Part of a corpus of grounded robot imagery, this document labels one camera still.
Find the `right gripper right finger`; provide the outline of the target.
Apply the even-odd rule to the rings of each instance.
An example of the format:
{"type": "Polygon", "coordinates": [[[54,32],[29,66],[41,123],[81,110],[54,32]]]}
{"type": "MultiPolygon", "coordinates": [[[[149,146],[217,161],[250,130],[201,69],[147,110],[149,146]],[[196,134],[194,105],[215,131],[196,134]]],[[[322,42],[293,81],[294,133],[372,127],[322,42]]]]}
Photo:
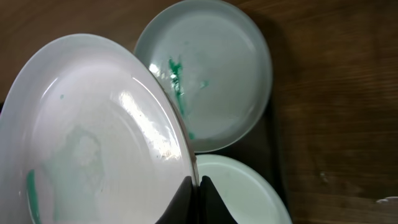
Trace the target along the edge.
{"type": "Polygon", "coordinates": [[[202,177],[199,191],[200,223],[237,224],[208,176],[202,177]]]}

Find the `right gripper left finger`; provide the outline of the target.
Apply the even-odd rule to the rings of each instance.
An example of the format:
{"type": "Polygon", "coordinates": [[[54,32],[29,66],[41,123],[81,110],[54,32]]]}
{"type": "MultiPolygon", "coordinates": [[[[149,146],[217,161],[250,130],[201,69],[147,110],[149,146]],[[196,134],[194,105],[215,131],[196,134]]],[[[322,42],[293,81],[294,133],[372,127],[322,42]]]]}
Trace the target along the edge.
{"type": "Polygon", "coordinates": [[[165,212],[155,224],[188,224],[193,222],[195,219],[193,189],[192,178],[186,176],[165,212]]]}

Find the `white plate stained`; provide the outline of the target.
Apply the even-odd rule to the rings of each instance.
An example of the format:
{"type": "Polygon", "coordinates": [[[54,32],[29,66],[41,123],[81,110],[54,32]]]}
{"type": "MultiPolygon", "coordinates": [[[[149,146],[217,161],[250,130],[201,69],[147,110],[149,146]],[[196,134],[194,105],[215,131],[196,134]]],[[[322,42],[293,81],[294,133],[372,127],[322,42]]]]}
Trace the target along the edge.
{"type": "Polygon", "coordinates": [[[197,168],[145,65],[92,34],[23,66],[1,110],[2,223],[155,223],[197,168]]]}
{"type": "Polygon", "coordinates": [[[174,102],[197,153],[240,140],[268,104],[268,45],[254,21],[230,3],[173,4],[148,23],[134,55],[174,102]]]}
{"type": "Polygon", "coordinates": [[[229,157],[197,156],[200,177],[207,176],[237,223],[291,224],[274,188],[252,168],[229,157]]]}

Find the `large dark serving tray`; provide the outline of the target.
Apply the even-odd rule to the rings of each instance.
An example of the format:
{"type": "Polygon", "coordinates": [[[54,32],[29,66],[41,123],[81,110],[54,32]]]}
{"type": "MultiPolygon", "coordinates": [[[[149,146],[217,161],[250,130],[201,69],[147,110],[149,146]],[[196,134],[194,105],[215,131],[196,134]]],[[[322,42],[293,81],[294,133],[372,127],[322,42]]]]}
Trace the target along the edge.
{"type": "Polygon", "coordinates": [[[229,157],[252,168],[274,188],[290,215],[277,86],[283,78],[293,74],[295,60],[276,20],[254,11],[249,11],[248,15],[261,30],[271,53],[274,79],[271,97],[261,119],[245,137],[224,149],[206,154],[229,157]]]}

